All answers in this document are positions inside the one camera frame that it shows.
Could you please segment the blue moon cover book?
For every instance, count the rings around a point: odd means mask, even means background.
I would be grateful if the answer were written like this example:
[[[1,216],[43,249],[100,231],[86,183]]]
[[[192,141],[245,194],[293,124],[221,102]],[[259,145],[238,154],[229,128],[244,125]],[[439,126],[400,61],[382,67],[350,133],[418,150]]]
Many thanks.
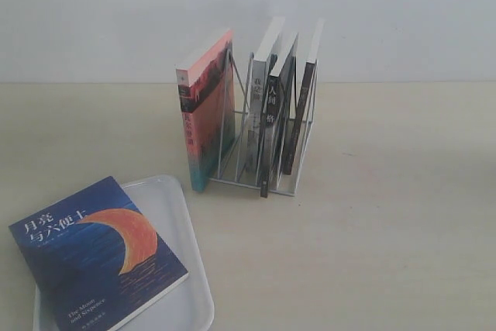
[[[112,176],[9,230],[60,330],[117,330],[189,275]]]

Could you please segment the black grey portrait book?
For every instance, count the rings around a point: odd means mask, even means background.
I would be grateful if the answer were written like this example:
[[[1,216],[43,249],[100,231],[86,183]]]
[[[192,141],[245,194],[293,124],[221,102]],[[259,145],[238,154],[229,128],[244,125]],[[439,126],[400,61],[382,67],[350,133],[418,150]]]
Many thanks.
[[[291,85],[296,69],[299,33],[291,32],[270,68],[265,84],[262,143],[258,181],[260,196],[266,198],[274,179],[280,177],[291,104]]]

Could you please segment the pink teal cover book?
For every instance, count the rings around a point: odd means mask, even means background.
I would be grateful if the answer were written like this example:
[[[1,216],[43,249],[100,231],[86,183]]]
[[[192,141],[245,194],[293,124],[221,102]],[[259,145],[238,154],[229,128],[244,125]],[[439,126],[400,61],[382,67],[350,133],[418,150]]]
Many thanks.
[[[176,66],[191,187],[202,192],[236,136],[229,28],[213,31]]]

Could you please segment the white plastic tray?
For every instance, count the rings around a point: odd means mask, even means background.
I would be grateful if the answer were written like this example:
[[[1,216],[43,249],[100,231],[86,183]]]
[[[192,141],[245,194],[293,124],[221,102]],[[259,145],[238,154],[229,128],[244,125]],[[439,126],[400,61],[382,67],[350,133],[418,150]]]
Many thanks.
[[[208,330],[215,306],[180,182],[161,174],[121,185],[188,270],[188,278],[122,330]]]

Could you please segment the grey white spine book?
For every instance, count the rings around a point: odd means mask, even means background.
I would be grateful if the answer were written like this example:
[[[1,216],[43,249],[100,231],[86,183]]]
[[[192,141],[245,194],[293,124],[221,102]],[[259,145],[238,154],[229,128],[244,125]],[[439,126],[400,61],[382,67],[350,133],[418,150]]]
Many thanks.
[[[275,16],[265,32],[258,50],[254,54],[250,79],[250,112],[248,116],[246,170],[255,173],[259,151],[261,112],[264,101],[264,86],[271,58],[277,58],[281,48],[282,33],[286,18]]]

